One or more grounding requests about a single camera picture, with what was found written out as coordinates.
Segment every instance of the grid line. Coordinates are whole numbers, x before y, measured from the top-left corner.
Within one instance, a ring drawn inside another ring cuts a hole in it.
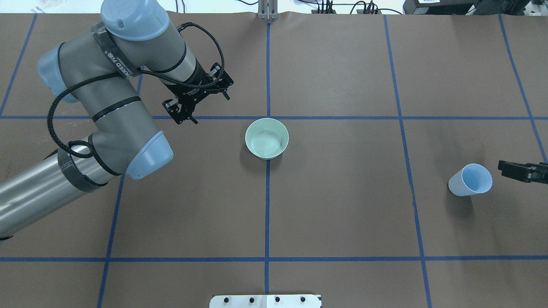
[[[266,24],[266,116],[270,117],[270,22]]]
[[[116,230],[116,222],[118,220],[118,211],[120,209],[120,201],[122,200],[122,188],[124,186],[125,174],[120,176],[120,184],[118,185],[118,195],[116,196],[116,205],[114,207],[114,214],[112,215],[112,225],[110,228],[109,244],[107,246],[105,266],[103,268],[103,275],[101,279],[101,287],[99,289],[99,298],[97,300],[97,308],[101,308],[102,299],[105,295],[106,279],[109,274],[110,255],[112,253],[112,243],[114,242],[114,232]]]
[[[533,118],[531,107],[529,106],[529,102],[527,101],[527,97],[525,95],[525,90],[523,89],[523,85],[521,83],[520,74],[517,72],[516,63],[514,63],[514,60],[513,60],[510,44],[508,43],[508,37],[506,36],[506,29],[504,28],[503,16],[501,14],[499,14],[499,23],[500,23],[500,29],[503,33],[504,44],[506,45],[506,51],[508,52],[508,58],[510,59],[510,64],[512,65],[514,75],[516,76],[516,81],[520,88],[521,97],[523,98],[523,103],[525,104],[525,108],[527,109],[527,114],[529,114],[531,126],[533,127],[533,132],[535,133],[536,141],[539,144],[540,153],[543,156],[544,162],[548,163],[548,158],[546,158],[546,152],[544,151],[543,143],[540,140],[539,131],[536,129],[535,119]]]
[[[409,262],[421,261],[420,256],[271,256],[269,262]],[[441,255],[424,256],[426,261],[493,261],[493,260],[548,260],[548,255]],[[95,262],[103,263],[106,258],[82,257],[35,257],[3,256],[0,263],[6,262]],[[109,258],[110,263],[242,263],[265,262],[266,258],[257,256],[240,256],[228,258],[215,257],[143,257],[143,258]]]
[[[402,106],[399,101],[399,92],[398,92],[398,82],[396,79],[396,69],[394,68],[394,58],[392,55],[392,45],[390,43],[390,30],[388,27],[388,19],[386,15],[383,15],[384,19],[384,29],[386,33],[386,45],[388,47],[388,57],[390,59],[390,70],[392,71],[392,83],[394,85],[394,96],[396,97],[396,106],[398,108],[398,118],[399,118],[399,129],[402,134],[402,144],[403,144],[403,154],[406,159],[406,168],[407,168],[407,178],[409,180],[409,187],[411,189],[411,196],[413,200],[413,211],[415,216],[415,229],[416,237],[419,244],[419,253],[420,253],[420,263],[423,268],[423,280],[424,280],[424,291],[426,293],[426,303],[428,308],[432,308],[432,299],[430,297],[430,284],[428,283],[428,272],[426,270],[426,261],[424,259],[424,247],[423,247],[423,236],[420,232],[420,221],[419,221],[419,211],[416,207],[416,198],[415,198],[415,187],[413,185],[413,174],[411,172],[411,163],[409,162],[409,151],[407,149],[407,138],[406,131],[403,125],[403,114]]]
[[[54,119],[90,119],[89,116],[54,116]],[[152,116],[156,120],[171,120],[170,116]],[[195,116],[198,120],[258,120],[265,116]],[[399,120],[398,116],[270,116],[277,120]],[[47,119],[47,116],[0,116],[0,119]],[[474,121],[530,121],[531,117],[470,117],[470,116],[402,116],[405,121],[413,120],[474,120]],[[548,117],[532,117],[547,121]]]
[[[15,64],[15,68],[13,69],[12,77],[9,80],[8,88],[5,91],[4,100],[2,101],[2,105],[0,106],[0,116],[4,112],[5,105],[8,102],[9,93],[12,90],[13,82],[15,81],[15,76],[17,76],[19,65],[21,65],[21,61],[23,60],[23,55],[25,54],[25,50],[27,49],[28,41],[31,38],[32,30],[34,29],[37,18],[38,18],[38,14],[34,14],[34,17],[32,18],[32,22],[31,22],[31,26],[28,29],[27,37],[25,38],[25,42],[23,43],[23,47],[21,48],[21,53],[19,53],[19,58],[17,59],[17,63]]]
[[[266,116],[270,117],[270,22],[266,24]],[[270,294],[270,159],[265,180],[265,294]]]

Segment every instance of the light green bowl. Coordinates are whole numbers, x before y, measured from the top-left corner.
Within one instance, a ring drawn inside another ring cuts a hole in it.
[[[289,132],[282,122],[276,119],[262,118],[247,128],[247,148],[259,158],[276,158],[286,149],[287,143]]]

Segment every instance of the black strap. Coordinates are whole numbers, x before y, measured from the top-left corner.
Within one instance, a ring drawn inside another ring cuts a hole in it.
[[[88,137],[88,142],[89,144],[91,144],[93,146],[93,134],[91,134],[89,137]],[[101,157],[99,157],[99,154],[97,153],[97,150],[96,151],[93,151],[93,157],[95,158],[95,160],[97,161],[97,163],[105,170],[107,171],[108,173],[114,175],[114,176],[119,176],[119,175],[122,175],[121,173],[118,173],[114,170],[112,170],[111,168],[109,168],[105,162],[101,159]]]
[[[186,49],[188,49],[188,46],[186,45],[185,43],[185,52],[182,54],[182,57],[181,59],[179,59],[179,62],[175,63],[174,66],[168,68],[167,70],[163,70],[163,71],[153,71],[155,73],[160,73],[160,74],[164,74],[164,73],[168,73],[174,69],[176,69],[177,67],[179,67],[179,65],[181,65],[181,63],[185,60],[185,57],[186,57]]]
[[[93,122],[97,122],[97,120],[99,120],[101,117],[106,116],[107,114],[109,114],[109,112],[112,112],[112,111],[114,111],[114,110],[116,110],[116,109],[118,109],[118,108],[120,108],[120,107],[123,107],[123,106],[125,106],[125,105],[127,105],[127,104],[131,104],[131,103],[133,103],[134,101],[138,101],[138,100],[141,100],[141,98],[138,97],[138,96],[134,96],[134,97],[131,97],[131,98],[126,98],[126,99],[124,99],[124,100],[121,100],[121,101],[119,101],[119,102],[117,102],[117,103],[115,103],[115,104],[112,104],[112,105],[110,105],[109,107],[107,107],[107,108],[105,108],[105,109],[103,109],[103,110],[97,112],[97,113],[95,114],[95,116],[92,117],[92,120],[93,120]]]
[[[83,192],[94,192],[108,184],[108,182],[104,184],[95,183],[89,177],[82,174],[76,167],[76,164],[74,164],[72,156],[65,151],[59,151],[57,154],[57,163],[70,184]]]
[[[103,22],[92,26],[92,34],[105,57],[112,62],[122,77],[129,79],[141,74],[112,40]]]

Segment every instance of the paper cup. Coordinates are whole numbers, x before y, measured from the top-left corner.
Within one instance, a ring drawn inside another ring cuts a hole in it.
[[[273,118],[262,118],[246,131],[247,148],[262,159],[273,159],[280,155],[289,143],[289,132],[282,122]]]
[[[480,164],[468,164],[449,180],[449,190],[459,197],[484,193],[493,186],[491,173]]]

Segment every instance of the black cable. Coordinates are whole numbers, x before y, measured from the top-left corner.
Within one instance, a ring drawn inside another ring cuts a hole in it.
[[[363,3],[363,11],[365,12],[366,11],[366,5],[367,3],[365,1],[358,1],[356,3],[354,3],[354,6],[352,7],[352,9],[350,10],[350,14],[352,14],[352,12],[354,12],[354,8],[360,4],[360,3]]]
[[[259,1],[257,1],[257,2],[253,2],[253,3],[247,3],[247,2],[245,2],[245,1],[243,1],[243,0],[236,0],[236,1],[239,1],[239,2],[245,3],[245,4],[247,4],[247,5],[255,5],[255,4],[259,3]]]
[[[369,2],[369,4],[367,4],[367,8],[365,11],[363,11],[364,14],[369,14],[371,13],[371,9],[373,8],[373,0],[371,0],[371,2]]]
[[[315,4],[314,2],[308,2],[304,0],[296,0],[298,2],[308,3],[308,4]],[[354,5],[354,3],[333,3],[333,5]]]
[[[392,12],[398,13],[399,15],[403,15],[402,13],[400,13],[400,12],[398,12],[398,11],[396,11],[396,10],[393,10],[393,9],[375,9],[375,10],[373,10],[373,11],[374,11],[374,12],[378,12],[378,11],[380,11],[380,10],[392,11]]]
[[[70,141],[68,143],[68,146],[65,145],[60,139],[59,137],[57,137],[57,134],[55,133],[55,129],[53,128],[53,115],[55,114],[55,109],[57,109],[57,106],[59,105],[59,102],[65,97],[67,96],[69,93],[85,86],[86,84],[90,84],[92,82],[96,82],[96,81],[99,81],[99,80],[105,80],[105,79],[109,79],[109,78],[114,78],[114,77],[121,77],[120,76],[120,73],[116,72],[116,73],[111,73],[111,74],[106,74],[106,75],[102,75],[102,76],[97,76],[97,77],[93,77],[93,78],[90,78],[90,79],[86,79],[82,82],[79,82],[73,86],[71,86],[70,88],[64,90],[63,92],[61,92],[61,94],[59,94],[54,100],[53,100],[53,103],[51,105],[51,107],[49,108],[49,112],[48,112],[48,118],[47,118],[47,123],[48,123],[48,131],[49,131],[49,135],[52,137],[53,141],[65,152],[69,153],[70,155],[73,155],[73,156],[76,156],[76,157],[79,157],[79,158],[90,158],[90,157],[93,157],[93,154],[95,153],[95,149],[93,148],[93,145],[91,145],[90,143],[88,142],[85,142],[85,141],[82,141],[82,140],[77,140],[77,141]],[[81,153],[78,153],[76,151],[73,151],[71,149],[71,147],[75,146],[75,145],[83,145],[85,147],[87,147],[89,149],[89,153],[88,154],[81,154]]]
[[[163,76],[159,73],[156,73],[156,72],[151,72],[151,71],[145,71],[145,70],[141,70],[141,69],[138,69],[139,72],[141,74],[146,74],[146,75],[152,75],[152,76],[155,76],[157,78],[160,78],[160,79],[163,79],[165,81],[168,81],[168,82],[171,82],[171,83],[175,83],[175,84],[179,84],[179,85],[183,85],[185,87],[189,87],[189,88],[194,88],[194,89],[205,89],[205,88],[209,88],[215,84],[217,84],[221,78],[222,78],[222,74],[225,72],[225,57],[224,55],[222,54],[222,50],[221,50],[221,46],[219,45],[219,42],[217,42],[217,40],[215,39],[215,37],[209,33],[209,31],[207,31],[206,29],[204,29],[202,26],[200,25],[197,25],[193,22],[187,22],[185,24],[182,24],[180,26],[177,27],[177,31],[181,32],[182,30],[188,28],[188,27],[196,27],[200,30],[202,30],[205,34],[207,34],[212,40],[213,40],[213,43],[215,43],[215,45],[217,46],[217,50],[219,51],[219,55],[221,57],[221,68],[219,69],[219,74],[217,75],[217,79],[213,80],[213,82],[211,83],[208,83],[208,84],[204,84],[204,85],[194,85],[194,84],[186,84],[186,83],[183,83],[183,82],[180,82],[178,80],[175,80],[175,79],[171,79],[169,77],[166,77],[166,76]],[[90,78],[90,79],[86,79],[82,82],[79,82],[73,86],[71,86],[70,88],[64,90],[63,92],[61,92],[61,94],[59,94],[54,100],[53,100],[53,103],[51,105],[51,107],[49,108],[49,111],[48,111],[48,117],[47,117],[47,125],[48,125],[48,131],[49,131],[49,135],[52,137],[53,141],[65,152],[69,153],[70,155],[72,156],[76,156],[76,157],[79,157],[79,158],[90,158],[90,157],[93,157],[93,155],[95,154],[95,148],[93,147],[92,144],[90,144],[89,142],[86,142],[86,141],[83,141],[83,140],[76,140],[76,141],[69,141],[68,142],[68,145],[65,145],[60,139],[59,137],[57,137],[57,134],[55,133],[55,129],[53,127],[53,116],[55,115],[55,110],[57,109],[57,106],[59,105],[59,103],[61,102],[61,100],[69,95],[70,93],[74,92],[75,90],[87,85],[87,84],[90,84],[92,82],[96,82],[96,81],[100,81],[100,80],[105,80],[105,79],[109,79],[109,78],[114,78],[114,77],[121,77],[120,73],[116,72],[116,73],[110,73],[110,74],[106,74],[106,75],[101,75],[101,76],[97,76],[97,77],[93,77],[93,78]],[[75,146],[75,145],[82,145],[82,146],[85,146],[89,149],[89,153],[88,154],[81,154],[81,153],[78,153],[76,151],[73,151],[71,149],[71,147]]]
[[[175,83],[175,84],[178,84],[178,85],[183,85],[185,87],[189,87],[189,88],[193,88],[193,89],[206,89],[206,88],[209,88],[209,87],[212,87],[212,86],[216,85],[221,80],[222,74],[225,72],[225,56],[222,54],[221,46],[219,45],[219,42],[217,42],[215,37],[211,33],[209,33],[209,31],[204,29],[202,26],[195,24],[194,22],[187,22],[187,23],[184,23],[184,24],[178,26],[177,31],[181,32],[182,30],[184,30],[188,27],[196,27],[196,28],[202,30],[205,34],[207,34],[213,40],[213,43],[215,43],[215,46],[217,46],[217,50],[219,51],[219,55],[221,56],[221,68],[219,69],[219,74],[217,75],[217,79],[213,80],[213,82],[208,83],[208,84],[194,85],[194,84],[188,84],[188,83],[180,82],[180,81],[175,80],[175,79],[171,79],[171,78],[166,77],[166,76],[164,76],[160,73],[157,73],[157,72],[145,71],[145,70],[141,70],[141,69],[139,69],[139,72],[142,73],[142,74],[151,75],[151,76],[163,79],[165,81],[169,81],[171,83]]]
[[[181,3],[182,3],[182,12],[186,13],[185,1],[181,0]],[[175,0],[175,10],[176,10],[177,13],[179,12],[179,0]]]

